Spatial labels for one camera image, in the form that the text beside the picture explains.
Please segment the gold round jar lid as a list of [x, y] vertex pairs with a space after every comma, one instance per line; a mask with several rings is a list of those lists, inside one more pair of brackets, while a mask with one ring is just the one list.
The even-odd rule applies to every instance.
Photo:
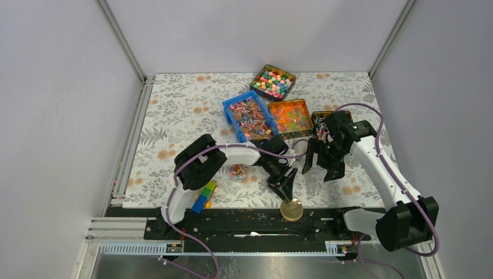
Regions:
[[287, 221], [297, 221], [303, 215], [303, 206], [300, 200], [284, 200], [280, 205], [281, 216]]

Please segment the clear glass jar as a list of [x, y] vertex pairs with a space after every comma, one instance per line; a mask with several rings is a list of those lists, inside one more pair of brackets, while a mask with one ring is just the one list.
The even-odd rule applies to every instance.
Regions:
[[228, 176], [235, 183], [243, 183], [249, 177], [249, 166], [234, 164], [228, 167]]

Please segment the blue plastic bin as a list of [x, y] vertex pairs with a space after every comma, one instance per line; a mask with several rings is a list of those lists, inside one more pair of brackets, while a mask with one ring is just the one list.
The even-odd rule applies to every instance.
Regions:
[[279, 135], [277, 123], [255, 91], [222, 102], [228, 124], [239, 142], [270, 139]]

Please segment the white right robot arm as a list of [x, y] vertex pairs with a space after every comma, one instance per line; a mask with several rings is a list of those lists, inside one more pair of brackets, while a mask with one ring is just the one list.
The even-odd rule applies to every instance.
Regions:
[[435, 247], [427, 255], [434, 255], [440, 245], [435, 229], [438, 203], [432, 196], [423, 197], [407, 182], [380, 148], [380, 131], [367, 120], [354, 122], [345, 110], [331, 112], [324, 123], [328, 129], [326, 140], [308, 141], [302, 174], [316, 164], [326, 170], [325, 182], [342, 178], [344, 158], [350, 155], [364, 168], [385, 207], [385, 213], [359, 207], [340, 209], [333, 224], [334, 234], [341, 239], [356, 232], [367, 234], [389, 252], [433, 240]]

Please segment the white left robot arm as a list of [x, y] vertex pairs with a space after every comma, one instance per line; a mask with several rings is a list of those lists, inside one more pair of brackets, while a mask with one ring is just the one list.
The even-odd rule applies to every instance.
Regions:
[[175, 185], [164, 206], [158, 231], [167, 239], [180, 233], [180, 224], [193, 194], [212, 180], [224, 166], [243, 164], [259, 166], [268, 175], [267, 185], [282, 201], [293, 199], [294, 178], [298, 172], [293, 162], [299, 155], [281, 136], [244, 143], [218, 145], [210, 134], [196, 139], [174, 159]]

